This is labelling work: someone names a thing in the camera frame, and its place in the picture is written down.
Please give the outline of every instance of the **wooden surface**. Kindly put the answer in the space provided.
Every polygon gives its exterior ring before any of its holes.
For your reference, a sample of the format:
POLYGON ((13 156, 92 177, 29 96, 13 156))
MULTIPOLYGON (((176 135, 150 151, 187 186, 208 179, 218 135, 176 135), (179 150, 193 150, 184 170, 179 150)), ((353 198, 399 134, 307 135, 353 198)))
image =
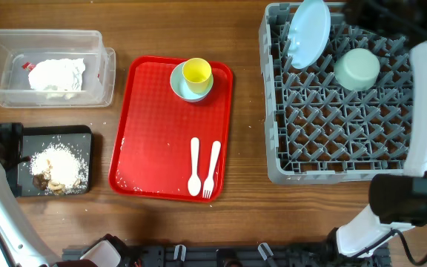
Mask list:
MULTIPOLYGON (((267 177, 258 29, 268 3, 0 4, 0 28, 99 30, 105 46, 116 51, 115 96, 109 108, 0 108, 0 122, 22 122, 26 127, 85 124, 95 133, 93 189, 88 194, 18 199, 56 253, 68 246, 89 245, 106 233, 127 243, 320 241, 366 206, 367 182, 278 186, 267 177), (234 72, 225 187, 211 206, 122 197, 108 185, 128 68, 136 57, 149 54, 202 57, 224 62, 234 72)), ((406 236, 412 252, 422 256, 427 250, 427 226, 406 236)), ((398 240, 391 247, 394 266, 411 265, 398 240)))

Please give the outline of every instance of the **gray dish rack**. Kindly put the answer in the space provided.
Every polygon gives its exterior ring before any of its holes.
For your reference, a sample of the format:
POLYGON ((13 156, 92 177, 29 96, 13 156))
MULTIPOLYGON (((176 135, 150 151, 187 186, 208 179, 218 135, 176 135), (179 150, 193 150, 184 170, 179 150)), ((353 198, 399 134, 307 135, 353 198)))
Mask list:
POLYGON ((287 54, 287 35, 299 5, 268 5, 259 28, 270 180, 330 184, 402 174, 413 105, 409 55, 401 52, 405 39, 346 25, 343 3, 327 3, 331 34, 326 49, 312 66, 296 70, 287 54), (335 61, 354 48, 381 56, 380 75, 370 90, 352 92, 334 78, 335 61))

